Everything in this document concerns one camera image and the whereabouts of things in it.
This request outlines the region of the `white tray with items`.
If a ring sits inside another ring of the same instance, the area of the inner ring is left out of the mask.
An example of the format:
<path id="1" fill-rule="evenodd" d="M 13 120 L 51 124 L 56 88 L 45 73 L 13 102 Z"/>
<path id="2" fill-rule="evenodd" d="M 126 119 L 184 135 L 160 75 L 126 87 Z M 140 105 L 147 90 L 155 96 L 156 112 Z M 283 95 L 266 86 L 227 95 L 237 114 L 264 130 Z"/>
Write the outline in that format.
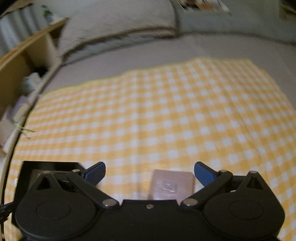
<path id="1" fill-rule="evenodd" d="M 222 1 L 208 0 L 177 0 L 176 4 L 184 11 L 231 14 L 230 9 Z"/>

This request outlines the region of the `white quilted pillow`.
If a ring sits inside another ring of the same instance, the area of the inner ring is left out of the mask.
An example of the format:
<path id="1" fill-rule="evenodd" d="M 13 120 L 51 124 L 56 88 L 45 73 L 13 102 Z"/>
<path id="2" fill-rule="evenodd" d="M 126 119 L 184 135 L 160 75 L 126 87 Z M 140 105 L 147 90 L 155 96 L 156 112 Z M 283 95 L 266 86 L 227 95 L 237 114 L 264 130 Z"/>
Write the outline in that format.
<path id="1" fill-rule="evenodd" d="M 65 57 L 96 41 L 130 35 L 170 37 L 176 31 L 171 1 L 100 1 L 67 20 L 58 51 Z"/>

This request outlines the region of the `mint tissue box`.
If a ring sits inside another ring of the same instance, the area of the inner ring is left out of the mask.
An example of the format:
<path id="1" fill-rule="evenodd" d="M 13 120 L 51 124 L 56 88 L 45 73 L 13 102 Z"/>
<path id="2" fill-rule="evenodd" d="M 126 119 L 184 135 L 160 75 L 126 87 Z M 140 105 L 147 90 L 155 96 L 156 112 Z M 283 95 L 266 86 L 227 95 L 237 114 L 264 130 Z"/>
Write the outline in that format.
<path id="1" fill-rule="evenodd" d="M 36 89 L 37 85 L 41 81 L 41 78 L 38 73 L 31 73 L 29 76 L 23 78 L 18 89 L 21 95 L 28 95 L 33 90 Z"/>

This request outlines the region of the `black storage box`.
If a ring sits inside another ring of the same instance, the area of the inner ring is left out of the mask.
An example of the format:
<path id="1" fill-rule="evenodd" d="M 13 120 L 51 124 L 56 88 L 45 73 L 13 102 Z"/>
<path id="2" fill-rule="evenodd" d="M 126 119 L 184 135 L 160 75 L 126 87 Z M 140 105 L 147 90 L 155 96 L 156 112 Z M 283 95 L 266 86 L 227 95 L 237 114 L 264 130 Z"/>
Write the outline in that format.
<path id="1" fill-rule="evenodd" d="M 24 161 L 18 181 L 16 184 L 14 202 L 21 205 L 13 212 L 12 224 L 18 226 L 18 221 L 23 223 L 42 222 L 60 223 L 65 221 L 67 224 L 74 219 L 74 208 L 77 207 L 78 201 L 74 198 L 78 197 L 74 194 L 74 188 L 69 183 L 67 173 L 74 169 L 79 170 L 79 174 L 85 171 L 79 163 L 76 162 L 45 162 L 45 161 Z M 36 197 L 25 197 L 26 193 L 32 188 L 39 176 L 45 171 L 49 171 L 55 176 L 59 183 L 60 189 L 53 190 L 50 179 L 42 177 L 37 183 L 33 193 L 41 198 L 40 201 Z"/>

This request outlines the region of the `yellow white checkered mat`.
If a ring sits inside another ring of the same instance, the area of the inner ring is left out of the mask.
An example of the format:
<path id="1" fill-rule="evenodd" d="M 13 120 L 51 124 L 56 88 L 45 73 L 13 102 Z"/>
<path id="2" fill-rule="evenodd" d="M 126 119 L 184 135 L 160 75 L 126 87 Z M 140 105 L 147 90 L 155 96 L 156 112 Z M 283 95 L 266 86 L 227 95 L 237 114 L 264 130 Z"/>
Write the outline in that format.
<path id="1" fill-rule="evenodd" d="M 4 201 L 22 162 L 106 164 L 99 189 L 146 199 L 152 172 L 201 161 L 235 175 L 260 173 L 285 210 L 281 240 L 295 240 L 295 109 L 246 59 L 196 58 L 138 69 L 44 95 L 11 160 Z"/>

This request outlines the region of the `pink square compact case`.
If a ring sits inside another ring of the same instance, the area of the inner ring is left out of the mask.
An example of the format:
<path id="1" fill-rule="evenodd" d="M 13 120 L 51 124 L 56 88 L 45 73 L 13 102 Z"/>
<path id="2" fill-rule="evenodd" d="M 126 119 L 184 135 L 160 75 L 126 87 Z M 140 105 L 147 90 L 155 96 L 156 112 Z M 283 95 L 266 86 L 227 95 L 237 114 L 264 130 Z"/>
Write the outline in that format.
<path id="1" fill-rule="evenodd" d="M 176 200 L 178 204 L 191 196 L 195 177 L 191 172 L 154 170 L 148 200 Z"/>

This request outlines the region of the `wooden shelf unit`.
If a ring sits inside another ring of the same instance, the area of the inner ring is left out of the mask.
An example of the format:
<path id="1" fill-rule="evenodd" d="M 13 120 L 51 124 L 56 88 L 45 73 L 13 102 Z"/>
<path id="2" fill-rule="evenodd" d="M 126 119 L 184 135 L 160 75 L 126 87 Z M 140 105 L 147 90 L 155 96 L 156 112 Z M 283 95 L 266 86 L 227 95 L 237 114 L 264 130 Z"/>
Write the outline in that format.
<path id="1" fill-rule="evenodd" d="M 54 37 L 59 37 L 66 22 L 67 19 L 63 19 L 44 28 L 1 58 L 1 116 L 20 96 L 17 87 L 24 77 L 39 70 L 45 71 L 33 91 L 35 98 L 59 68 L 62 60 Z"/>

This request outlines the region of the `purple notebook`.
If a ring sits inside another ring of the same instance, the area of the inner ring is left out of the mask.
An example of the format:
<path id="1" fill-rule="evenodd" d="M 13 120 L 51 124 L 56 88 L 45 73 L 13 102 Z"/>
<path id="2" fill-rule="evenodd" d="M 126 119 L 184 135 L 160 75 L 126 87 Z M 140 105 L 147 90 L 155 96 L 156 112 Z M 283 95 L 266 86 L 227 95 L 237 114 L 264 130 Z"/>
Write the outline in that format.
<path id="1" fill-rule="evenodd" d="M 32 103 L 29 97 L 22 95 L 20 98 L 15 102 L 15 104 L 9 110 L 9 118 L 13 123 L 18 123 L 22 117 L 24 117 Z"/>

